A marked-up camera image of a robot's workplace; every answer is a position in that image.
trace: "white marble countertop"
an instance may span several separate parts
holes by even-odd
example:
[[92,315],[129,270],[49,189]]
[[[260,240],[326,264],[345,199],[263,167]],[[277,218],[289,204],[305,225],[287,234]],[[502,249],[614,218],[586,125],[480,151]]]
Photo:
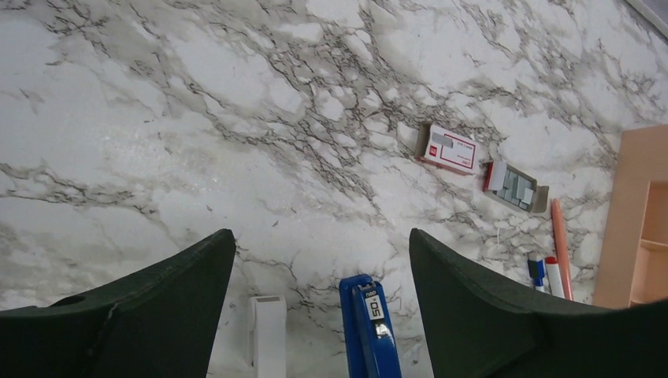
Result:
[[668,121],[668,48],[623,2],[9,0],[0,5],[0,309],[47,306],[230,228],[211,376],[245,376],[246,302],[288,302],[288,376],[346,376],[341,278],[388,293],[430,365],[422,228],[529,284],[549,214],[416,163],[434,120],[550,185],[589,302],[620,132]]

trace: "orange pencil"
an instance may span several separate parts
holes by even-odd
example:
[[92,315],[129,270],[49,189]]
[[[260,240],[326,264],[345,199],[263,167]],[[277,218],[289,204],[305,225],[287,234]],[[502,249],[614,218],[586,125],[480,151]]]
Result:
[[555,247],[557,263],[564,287],[564,298],[572,301],[573,290],[570,287],[570,264],[568,262],[568,244],[566,243],[566,226],[564,225],[562,207],[558,199],[552,200],[552,227],[555,230]]

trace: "white box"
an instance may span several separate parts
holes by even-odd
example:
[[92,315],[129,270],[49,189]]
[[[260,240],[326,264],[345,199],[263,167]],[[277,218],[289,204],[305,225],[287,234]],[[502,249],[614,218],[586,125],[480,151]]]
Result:
[[415,158],[462,175],[473,175],[477,172],[479,148],[465,136],[437,124],[423,124],[417,136]]

